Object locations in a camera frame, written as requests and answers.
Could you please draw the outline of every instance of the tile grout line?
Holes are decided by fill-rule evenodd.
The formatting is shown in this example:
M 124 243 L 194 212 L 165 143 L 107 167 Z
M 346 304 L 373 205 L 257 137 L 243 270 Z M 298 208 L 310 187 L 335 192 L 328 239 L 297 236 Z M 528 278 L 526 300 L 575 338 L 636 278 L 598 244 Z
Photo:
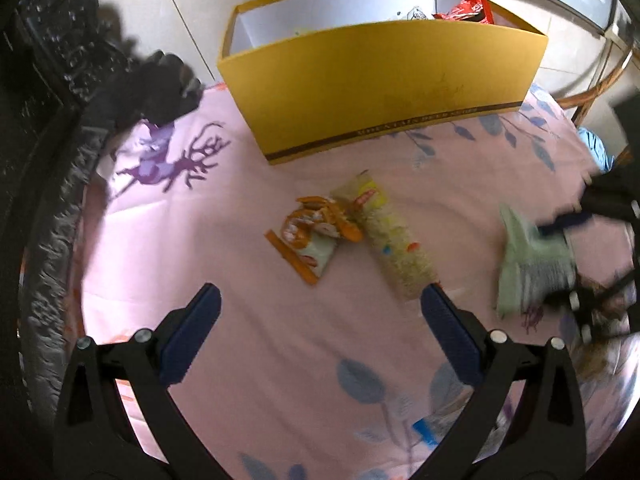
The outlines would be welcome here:
M 196 43 L 195 38 L 193 37 L 193 34 L 191 33 L 189 26 L 187 25 L 187 22 L 184 19 L 184 16 L 182 15 L 182 13 L 180 12 L 180 9 L 178 8 L 178 4 L 176 3 L 175 0 L 171 0 L 172 3 L 174 4 L 175 10 L 178 11 L 178 16 L 180 16 L 180 20 L 182 21 L 182 24 L 184 25 L 184 28 L 187 30 L 187 34 L 189 35 L 189 37 L 191 38 L 191 41 L 193 42 L 193 46 L 196 48 L 196 50 L 198 51 L 198 55 L 200 56 L 200 59 L 202 60 L 202 62 L 204 63 L 204 66 L 207 68 L 207 71 L 209 72 L 209 75 L 211 76 L 211 78 L 213 79 L 213 81 L 216 81 L 216 77 L 213 75 L 213 72 L 211 71 L 211 69 L 209 68 L 209 63 L 207 63 L 207 60 L 204 58 L 204 56 L 202 55 L 202 51 L 200 50 L 200 47 L 198 46 L 198 44 Z

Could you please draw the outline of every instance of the metal bolt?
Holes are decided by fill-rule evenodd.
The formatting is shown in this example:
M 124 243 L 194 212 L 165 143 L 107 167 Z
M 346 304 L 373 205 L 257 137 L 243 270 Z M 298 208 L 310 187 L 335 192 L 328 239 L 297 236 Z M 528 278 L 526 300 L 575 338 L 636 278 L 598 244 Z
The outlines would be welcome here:
M 591 327 L 589 325 L 583 325 L 580 333 L 582 334 L 582 342 L 588 345 L 591 342 Z
M 562 341 L 562 339 L 560 339 L 559 337 L 552 337 L 551 346 L 556 350 L 562 350 L 564 349 L 564 341 Z
M 507 335 L 502 330 L 492 330 L 489 337 L 491 338 L 491 341 L 498 343 L 498 345 L 506 343 L 508 339 Z
M 578 310 L 580 308 L 580 300 L 575 290 L 569 292 L 569 304 L 571 305 L 571 310 Z
M 78 341 L 76 342 L 76 346 L 81 349 L 81 350 L 85 350 L 87 348 L 89 348 L 89 345 L 91 344 L 91 338 L 86 336 L 86 337 L 81 337 L 80 339 L 78 339 Z
M 148 328 L 141 328 L 134 335 L 133 339 L 138 343 L 146 343 L 151 339 L 152 332 Z

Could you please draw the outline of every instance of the pink fabric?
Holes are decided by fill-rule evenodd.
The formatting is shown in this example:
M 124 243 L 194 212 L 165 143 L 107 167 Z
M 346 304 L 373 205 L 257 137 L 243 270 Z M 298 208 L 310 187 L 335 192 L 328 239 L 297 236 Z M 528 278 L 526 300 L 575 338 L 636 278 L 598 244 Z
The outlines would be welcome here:
M 309 287 L 264 232 L 280 226 L 297 197 L 327 194 L 369 170 L 432 255 L 459 307 L 516 341 L 544 343 L 561 333 L 558 315 L 545 312 L 537 324 L 495 316 L 506 241 L 498 206 L 548 221 L 576 200 L 582 174 L 595 166 L 553 99 L 532 90 L 523 113 L 364 140 L 278 166 L 264 160 L 224 85 L 208 89 L 200 108 L 176 122 L 164 166 L 162 156 L 141 162 L 165 144 L 151 145 L 148 126 L 139 124 L 115 166 L 116 173 L 136 167 L 138 173 L 110 179 L 116 198 L 86 263 L 86 332 L 105 343 L 154 328 L 212 282 L 222 292 L 222 316 L 184 382 L 170 392 L 229 474 L 238 480 L 407 478 L 439 441 L 436 430 L 433 442 L 421 441 L 411 425 L 446 426 L 468 397 L 417 301 L 396 300 L 366 243 L 341 244 L 318 285 Z M 189 173 L 167 161 L 184 160 L 183 151 L 188 155 L 192 140 L 214 122 L 193 148 L 211 137 L 207 162 L 217 165 L 206 180 L 190 180 L 189 189 Z M 158 183 L 141 184 L 151 180 Z M 596 221 L 571 241 L 580 272 L 594 280 L 607 282 L 630 265 L 621 224 Z M 584 394 L 590 460 L 637 399 L 637 358 L 626 359 L 617 375 L 583 384 L 590 393 Z M 145 449 L 158 456 L 127 395 Z M 507 406 L 496 439 L 511 415 Z

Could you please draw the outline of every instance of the tiled floor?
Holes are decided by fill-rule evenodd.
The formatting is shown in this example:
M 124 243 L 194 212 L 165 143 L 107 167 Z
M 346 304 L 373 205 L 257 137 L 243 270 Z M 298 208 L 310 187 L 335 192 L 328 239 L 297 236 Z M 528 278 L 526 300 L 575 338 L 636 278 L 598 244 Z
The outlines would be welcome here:
M 116 28 L 140 56 L 157 49 L 173 52 L 205 83 L 219 79 L 216 59 L 231 10 L 248 0 L 100 0 L 102 12 L 118 20 Z M 549 37 L 535 82 L 555 96 L 586 90 L 602 69 L 604 38 L 546 0 L 492 0 L 511 10 Z M 614 153 L 623 145 L 609 102 L 640 84 L 631 66 L 623 79 L 601 98 L 587 124 Z

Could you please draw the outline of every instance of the purple deer print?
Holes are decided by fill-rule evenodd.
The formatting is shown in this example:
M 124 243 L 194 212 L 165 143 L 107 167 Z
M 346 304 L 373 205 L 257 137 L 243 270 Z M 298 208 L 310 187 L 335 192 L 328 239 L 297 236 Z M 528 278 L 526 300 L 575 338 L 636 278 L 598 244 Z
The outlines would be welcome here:
M 121 170 L 117 173 L 118 175 L 130 175 L 132 179 L 114 198 L 122 195 L 136 182 L 144 186 L 155 186 L 156 184 L 166 181 L 164 189 L 162 190 L 163 193 L 166 193 L 171 189 L 182 172 L 186 172 L 185 184 L 189 189 L 193 189 L 191 185 L 192 180 L 206 180 L 204 175 L 207 174 L 211 168 L 215 168 L 218 165 L 216 162 L 209 162 L 209 159 L 216 156 L 220 150 L 231 143 L 230 140 L 223 140 L 220 136 L 216 135 L 215 138 L 207 137 L 204 144 L 197 148 L 195 146 L 196 142 L 198 142 L 204 135 L 204 132 L 212 126 L 217 128 L 223 127 L 223 125 L 218 122 L 205 124 L 200 133 L 190 142 L 188 150 L 182 150 L 182 156 L 178 160 L 168 162 L 166 158 L 169 153 L 169 143 L 175 132 L 175 124 L 169 123 L 162 127 L 148 124 L 151 138 L 142 141 L 142 145 L 146 146 L 146 150 L 140 155 L 140 163 L 137 166 Z

